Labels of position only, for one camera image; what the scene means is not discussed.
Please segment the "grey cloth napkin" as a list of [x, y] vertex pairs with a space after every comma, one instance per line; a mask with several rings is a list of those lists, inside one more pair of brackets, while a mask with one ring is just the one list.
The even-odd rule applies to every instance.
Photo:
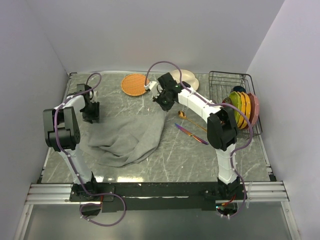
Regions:
[[92, 124], [81, 138], [80, 148], [98, 163], [123, 167], [148, 158], [159, 146], [167, 113], [108, 117]]

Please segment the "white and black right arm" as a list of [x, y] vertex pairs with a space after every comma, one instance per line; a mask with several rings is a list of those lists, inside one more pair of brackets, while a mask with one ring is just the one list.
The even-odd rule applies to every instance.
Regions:
[[232, 152], [236, 148], [238, 127], [234, 110], [229, 107], [212, 106], [191, 85], [185, 81], [178, 83], [168, 72], [144, 86], [152, 92], [153, 101], [162, 110], [169, 111], [174, 103], [188, 107], [206, 123], [207, 142], [215, 149], [218, 160], [216, 192], [223, 199], [230, 199], [236, 194], [240, 178], [236, 173], [236, 161]]

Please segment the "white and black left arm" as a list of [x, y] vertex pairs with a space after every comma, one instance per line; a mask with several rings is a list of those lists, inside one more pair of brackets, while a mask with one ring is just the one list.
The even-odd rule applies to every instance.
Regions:
[[76, 92], [68, 95], [61, 105], [43, 111], [45, 142], [59, 153], [72, 174], [70, 199], [94, 201], [99, 195], [99, 188], [79, 147], [81, 131], [77, 113], [82, 113], [82, 120], [90, 124], [100, 119], [97, 92], [86, 83], [78, 84]]

